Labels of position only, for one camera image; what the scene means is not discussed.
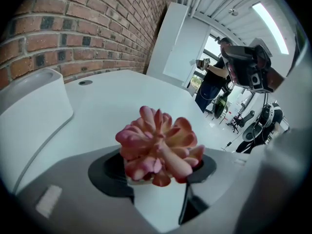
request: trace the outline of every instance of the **ceiling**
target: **ceiling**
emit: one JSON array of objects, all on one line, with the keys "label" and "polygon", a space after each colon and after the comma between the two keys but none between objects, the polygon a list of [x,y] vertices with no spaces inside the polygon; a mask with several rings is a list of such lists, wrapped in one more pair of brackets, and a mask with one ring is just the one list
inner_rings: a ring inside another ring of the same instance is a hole
[{"label": "ceiling", "polygon": [[[195,4],[195,0],[191,1],[190,12]],[[178,0],[178,2],[187,4],[187,0]],[[252,8],[252,5],[258,2],[263,4],[279,28],[289,51],[288,55],[280,52],[269,28]],[[233,8],[238,12],[237,16],[229,13]],[[214,27],[211,32],[213,36],[227,36],[237,45],[248,46],[254,38],[261,38],[272,54],[272,67],[281,75],[285,76],[288,73],[295,48],[294,25],[290,25],[275,0],[200,0],[194,18]]]}]

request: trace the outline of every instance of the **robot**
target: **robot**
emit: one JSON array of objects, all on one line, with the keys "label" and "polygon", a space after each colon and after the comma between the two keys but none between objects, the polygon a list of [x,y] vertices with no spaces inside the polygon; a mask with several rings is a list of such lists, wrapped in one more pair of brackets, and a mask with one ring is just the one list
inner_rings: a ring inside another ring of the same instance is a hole
[{"label": "robot", "polygon": [[[235,85],[257,93],[274,92],[291,130],[268,145],[256,146],[250,155],[207,148],[203,164],[188,177],[180,227],[171,234],[259,231],[278,216],[310,168],[311,102],[302,99],[312,98],[309,43],[283,83],[261,46],[230,46],[222,56]],[[42,215],[48,213],[38,213],[40,205],[34,205],[49,184],[59,185],[63,196],[47,220]],[[98,150],[58,162],[17,197],[26,212],[52,233],[157,233],[135,211],[136,198],[127,186],[116,147],[108,155]],[[119,218],[104,220],[110,215]]]}]

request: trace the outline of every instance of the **brick wall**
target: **brick wall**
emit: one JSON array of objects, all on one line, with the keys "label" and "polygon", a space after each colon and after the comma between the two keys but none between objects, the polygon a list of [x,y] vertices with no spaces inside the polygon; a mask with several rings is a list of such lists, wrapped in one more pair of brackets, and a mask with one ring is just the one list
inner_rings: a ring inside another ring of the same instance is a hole
[{"label": "brick wall", "polygon": [[65,82],[143,72],[174,0],[24,0],[0,39],[0,89],[51,67]]}]

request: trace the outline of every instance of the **fluorescent light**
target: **fluorescent light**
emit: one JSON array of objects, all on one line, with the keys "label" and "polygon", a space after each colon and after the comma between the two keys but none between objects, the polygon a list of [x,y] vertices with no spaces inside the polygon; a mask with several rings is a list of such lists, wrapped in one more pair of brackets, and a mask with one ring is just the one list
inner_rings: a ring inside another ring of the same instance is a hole
[{"label": "fluorescent light", "polygon": [[264,20],[265,24],[268,26],[269,30],[273,34],[277,45],[282,54],[289,54],[286,43],[283,39],[281,32],[279,31],[276,23],[274,22],[271,15],[268,13],[266,8],[261,4],[257,3],[253,6],[254,10],[261,16],[262,20]]}]

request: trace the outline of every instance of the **office chair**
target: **office chair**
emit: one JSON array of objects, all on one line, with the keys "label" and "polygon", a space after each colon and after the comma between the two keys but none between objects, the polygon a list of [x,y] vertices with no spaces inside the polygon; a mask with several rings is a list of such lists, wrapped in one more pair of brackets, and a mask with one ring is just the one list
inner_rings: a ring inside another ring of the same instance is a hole
[{"label": "office chair", "polygon": [[233,126],[233,133],[235,133],[235,130],[237,131],[237,134],[239,133],[238,129],[237,129],[237,126],[240,126],[240,127],[244,127],[246,122],[248,120],[250,120],[251,118],[254,117],[254,110],[251,110],[249,112],[249,114],[247,114],[245,117],[242,118],[241,114],[238,113],[238,116],[235,116],[233,118],[233,121],[234,123],[230,122],[230,123],[227,123],[228,126]]}]

